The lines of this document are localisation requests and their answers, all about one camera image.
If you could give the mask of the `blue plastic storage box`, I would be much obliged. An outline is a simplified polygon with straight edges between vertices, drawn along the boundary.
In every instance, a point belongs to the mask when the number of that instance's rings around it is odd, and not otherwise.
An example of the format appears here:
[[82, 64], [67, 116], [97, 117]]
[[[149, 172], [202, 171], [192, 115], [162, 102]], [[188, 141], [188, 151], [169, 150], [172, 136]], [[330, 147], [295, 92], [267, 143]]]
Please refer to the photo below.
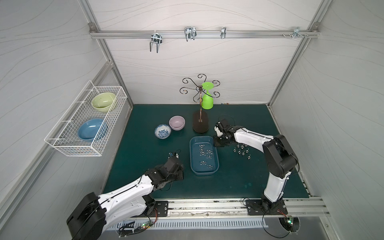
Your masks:
[[220, 167], [217, 148], [210, 136], [197, 136], [190, 140], [190, 166], [197, 176], [210, 176]]

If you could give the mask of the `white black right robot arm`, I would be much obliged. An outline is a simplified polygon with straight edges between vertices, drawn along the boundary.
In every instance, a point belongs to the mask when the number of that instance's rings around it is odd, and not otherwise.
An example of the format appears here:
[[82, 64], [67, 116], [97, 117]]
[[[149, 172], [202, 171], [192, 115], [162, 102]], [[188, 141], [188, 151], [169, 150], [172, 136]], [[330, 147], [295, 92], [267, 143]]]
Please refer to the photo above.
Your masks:
[[263, 200], [269, 205], [280, 201], [289, 176], [299, 164], [286, 137], [283, 135], [263, 135], [240, 126], [221, 127], [217, 124], [214, 130], [216, 132], [214, 136], [215, 147], [238, 143], [250, 146], [264, 154], [269, 177], [263, 193]]

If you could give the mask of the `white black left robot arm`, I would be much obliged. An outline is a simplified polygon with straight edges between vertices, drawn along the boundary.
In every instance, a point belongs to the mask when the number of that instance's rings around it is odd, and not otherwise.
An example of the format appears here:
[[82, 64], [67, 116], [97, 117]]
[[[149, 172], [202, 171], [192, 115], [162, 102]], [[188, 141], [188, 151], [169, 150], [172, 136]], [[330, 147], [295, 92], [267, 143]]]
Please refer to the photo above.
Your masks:
[[112, 192], [99, 196], [94, 192], [87, 194], [67, 218], [72, 239], [97, 240], [112, 225], [152, 209], [155, 201], [150, 194], [183, 178], [182, 167], [168, 171], [161, 166]]

